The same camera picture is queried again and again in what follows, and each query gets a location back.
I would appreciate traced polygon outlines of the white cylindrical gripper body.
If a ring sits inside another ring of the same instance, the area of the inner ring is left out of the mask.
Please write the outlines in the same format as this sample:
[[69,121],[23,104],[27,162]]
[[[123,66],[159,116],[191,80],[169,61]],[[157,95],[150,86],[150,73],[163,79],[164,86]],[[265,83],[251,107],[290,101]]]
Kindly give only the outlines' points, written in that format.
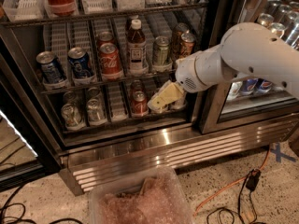
[[189,93],[204,91],[206,89],[206,85],[197,75],[196,59],[197,57],[193,54],[176,60],[176,81],[186,92]]

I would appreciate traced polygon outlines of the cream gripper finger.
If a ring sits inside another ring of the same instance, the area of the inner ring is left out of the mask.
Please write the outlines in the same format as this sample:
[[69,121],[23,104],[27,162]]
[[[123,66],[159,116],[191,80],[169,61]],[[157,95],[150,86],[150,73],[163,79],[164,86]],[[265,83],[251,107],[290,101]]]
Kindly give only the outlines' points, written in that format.
[[149,99],[148,107],[154,110],[169,105],[182,98],[184,92],[185,90],[177,82],[167,80]]

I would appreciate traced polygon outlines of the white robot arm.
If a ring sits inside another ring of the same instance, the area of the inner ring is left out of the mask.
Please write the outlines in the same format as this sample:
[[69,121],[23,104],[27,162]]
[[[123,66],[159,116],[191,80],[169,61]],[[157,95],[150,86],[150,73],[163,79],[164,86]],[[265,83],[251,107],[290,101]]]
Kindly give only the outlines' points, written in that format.
[[299,98],[299,52],[258,23],[230,28],[219,45],[176,60],[174,82],[167,81],[148,101],[158,109],[184,93],[247,78],[268,80]]

